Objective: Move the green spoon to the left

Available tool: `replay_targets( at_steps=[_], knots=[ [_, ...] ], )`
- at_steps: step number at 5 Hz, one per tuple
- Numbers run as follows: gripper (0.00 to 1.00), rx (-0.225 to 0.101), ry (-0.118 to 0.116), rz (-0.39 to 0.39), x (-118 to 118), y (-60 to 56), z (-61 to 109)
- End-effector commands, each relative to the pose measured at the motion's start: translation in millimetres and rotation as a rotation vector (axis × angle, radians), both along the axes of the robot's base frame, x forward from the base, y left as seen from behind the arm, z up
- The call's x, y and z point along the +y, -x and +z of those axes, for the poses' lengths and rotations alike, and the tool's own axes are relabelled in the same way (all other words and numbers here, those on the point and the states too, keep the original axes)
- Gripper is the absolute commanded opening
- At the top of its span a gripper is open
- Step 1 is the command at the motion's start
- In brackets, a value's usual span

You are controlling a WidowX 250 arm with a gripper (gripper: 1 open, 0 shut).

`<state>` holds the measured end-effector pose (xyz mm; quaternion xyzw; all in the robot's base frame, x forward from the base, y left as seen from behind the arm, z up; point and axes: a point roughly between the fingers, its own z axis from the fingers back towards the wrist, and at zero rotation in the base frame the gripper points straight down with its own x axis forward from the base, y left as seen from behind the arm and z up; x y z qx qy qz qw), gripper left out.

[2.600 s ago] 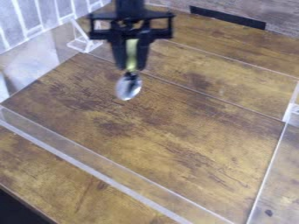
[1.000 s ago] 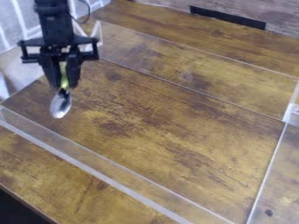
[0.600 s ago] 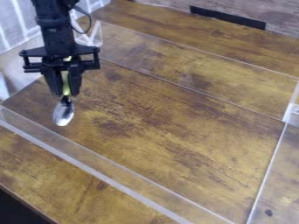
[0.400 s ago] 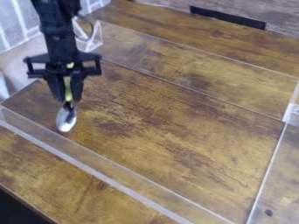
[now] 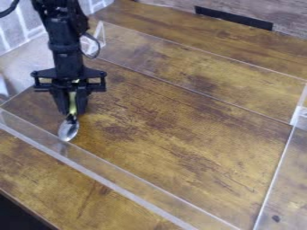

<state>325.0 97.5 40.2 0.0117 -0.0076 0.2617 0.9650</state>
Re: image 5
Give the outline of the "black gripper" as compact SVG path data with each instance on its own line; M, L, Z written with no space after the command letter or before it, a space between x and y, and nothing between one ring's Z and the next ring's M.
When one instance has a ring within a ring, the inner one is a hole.
M69 112L67 92L75 91L75 114L85 113L87 93L105 91L106 73L83 66L79 44L55 45L47 42L53 53L53 68L33 71L33 88L38 92L50 91L57 110Z

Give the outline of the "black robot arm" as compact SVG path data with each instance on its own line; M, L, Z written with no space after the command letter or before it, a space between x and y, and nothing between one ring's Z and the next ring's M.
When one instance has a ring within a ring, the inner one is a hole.
M87 96L105 91L106 73L83 65L79 37L87 34L87 17L77 0L30 0L38 13L53 54L53 68L33 71L33 88L49 92L65 116L85 113Z

